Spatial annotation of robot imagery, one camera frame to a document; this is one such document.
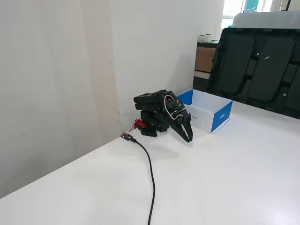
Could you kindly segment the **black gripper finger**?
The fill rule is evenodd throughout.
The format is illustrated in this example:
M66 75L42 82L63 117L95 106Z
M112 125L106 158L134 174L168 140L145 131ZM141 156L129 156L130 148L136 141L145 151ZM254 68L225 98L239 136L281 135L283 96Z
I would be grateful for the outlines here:
M180 121L179 123L177 123L176 121L173 121L170 123L171 128L177 133L179 134L186 142L190 142L188 140L185 128L184 128L184 124L185 121Z
M185 121L184 128L185 128L188 140L192 141L193 140L193 131L192 131L192 127L191 127L190 121L191 120L186 120Z

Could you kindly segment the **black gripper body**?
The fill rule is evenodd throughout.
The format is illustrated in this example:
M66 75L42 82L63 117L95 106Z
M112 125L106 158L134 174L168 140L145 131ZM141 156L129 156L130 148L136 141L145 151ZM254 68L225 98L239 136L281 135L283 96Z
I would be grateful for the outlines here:
M169 109L169 123L171 124L188 124L191 121L191 114L186 108Z

